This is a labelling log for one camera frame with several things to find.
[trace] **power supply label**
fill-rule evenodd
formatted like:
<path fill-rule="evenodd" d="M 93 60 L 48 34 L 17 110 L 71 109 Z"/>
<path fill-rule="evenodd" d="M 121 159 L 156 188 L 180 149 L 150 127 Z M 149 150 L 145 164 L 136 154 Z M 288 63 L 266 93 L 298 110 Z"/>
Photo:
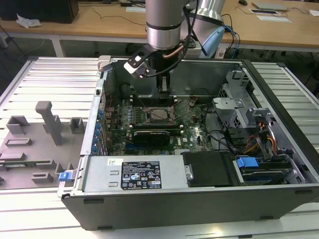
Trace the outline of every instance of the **power supply label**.
<path fill-rule="evenodd" d="M 161 188 L 160 162 L 123 162 L 121 188 L 123 190 Z"/>

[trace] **floor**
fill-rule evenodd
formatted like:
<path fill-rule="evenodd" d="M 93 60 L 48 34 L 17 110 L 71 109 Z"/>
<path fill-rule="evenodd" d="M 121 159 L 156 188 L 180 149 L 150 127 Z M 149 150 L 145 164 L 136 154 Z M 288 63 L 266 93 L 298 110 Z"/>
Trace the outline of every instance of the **floor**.
<path fill-rule="evenodd" d="M 55 56 L 50 40 L 16 38 L 14 41 L 24 53 L 29 52 L 27 56 Z M 96 57 L 93 42 L 63 41 L 62 45 L 68 57 Z M 100 55 L 127 55 L 125 53 L 126 43 L 99 42 L 98 46 Z M 130 47 L 130 51 L 134 52 L 138 47 L 138 44 L 134 44 Z M 225 58 L 230 58 L 232 54 L 233 49 L 225 55 Z M 237 58 L 249 59 L 253 62 L 283 62 L 304 83 L 314 71 L 315 65 L 319 64 L 319 55 L 316 53 L 313 55 L 315 57 L 312 57 L 310 53 L 286 52 L 283 56 L 280 52 L 276 52 L 270 60 L 266 60 L 265 51 L 241 49 Z M 6 89 L 25 61 L 26 58 L 22 56 L 13 41 L 8 43 L 7 49 L 0 49 L 0 94 Z M 310 77 L 307 87 L 313 92 L 316 83 L 319 81 L 317 82 L 314 77 Z"/>

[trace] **blue cable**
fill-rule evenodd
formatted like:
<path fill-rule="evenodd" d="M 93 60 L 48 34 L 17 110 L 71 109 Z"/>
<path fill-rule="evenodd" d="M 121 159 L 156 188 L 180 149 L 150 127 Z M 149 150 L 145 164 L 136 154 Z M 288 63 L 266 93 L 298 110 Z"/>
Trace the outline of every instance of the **blue cable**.
<path fill-rule="evenodd" d="M 231 57 L 231 59 L 234 59 L 235 54 L 236 54 L 236 52 L 237 52 L 237 50 L 238 50 L 238 47 L 239 47 L 239 42 L 238 42 L 238 39 L 237 39 L 237 33 L 234 32 L 233 29 L 230 28 L 230 27 L 227 26 L 227 25 L 224 25 L 224 27 L 226 27 L 226 28 L 231 32 L 231 34 L 235 37 L 235 40 L 236 40 L 236 41 L 235 41 L 235 52 L 233 53 L 233 55 L 232 55 L 232 57 Z"/>
<path fill-rule="evenodd" d="M 238 50 L 238 46 L 239 46 L 239 45 L 238 45 L 238 39 L 237 39 L 237 34 L 236 34 L 236 33 L 234 34 L 234 37 L 235 37 L 235 39 L 236 39 L 236 42 L 235 42 L 236 47 L 235 47 L 235 51 L 234 51 L 234 53 L 233 53 L 231 59 L 234 59 L 235 54 L 236 54 L 236 52 L 237 52 L 237 50 Z"/>

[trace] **motherboard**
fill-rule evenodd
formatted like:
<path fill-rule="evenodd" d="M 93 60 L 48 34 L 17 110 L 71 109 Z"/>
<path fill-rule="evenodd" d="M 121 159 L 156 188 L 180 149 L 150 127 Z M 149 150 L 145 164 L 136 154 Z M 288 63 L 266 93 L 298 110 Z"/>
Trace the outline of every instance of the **motherboard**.
<path fill-rule="evenodd" d="M 210 137 L 204 129 L 207 104 L 196 101 L 196 98 L 176 98 L 171 106 L 144 103 L 139 98 L 106 102 L 102 140 L 105 145 L 100 154 L 172 155 L 212 151 Z"/>

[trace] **white cable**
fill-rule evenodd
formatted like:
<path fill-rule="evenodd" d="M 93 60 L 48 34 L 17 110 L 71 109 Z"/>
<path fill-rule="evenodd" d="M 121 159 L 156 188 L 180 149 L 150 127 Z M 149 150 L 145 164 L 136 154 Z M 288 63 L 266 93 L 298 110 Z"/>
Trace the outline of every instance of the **white cable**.
<path fill-rule="evenodd" d="M 29 53 L 32 52 L 32 51 L 35 51 L 35 50 L 41 48 L 43 45 L 44 45 L 44 39 L 42 39 L 42 43 L 41 43 L 40 46 L 38 46 L 38 47 L 36 47 L 36 48 L 34 48 L 34 49 L 31 49 L 31 50 L 27 51 L 27 52 L 25 53 L 25 55 L 29 54 Z M 16 61 L 16 63 L 17 63 L 18 66 L 20 65 L 20 59 L 21 59 L 22 57 L 23 57 L 23 55 L 20 56 L 20 57 L 17 59 L 17 61 Z"/>

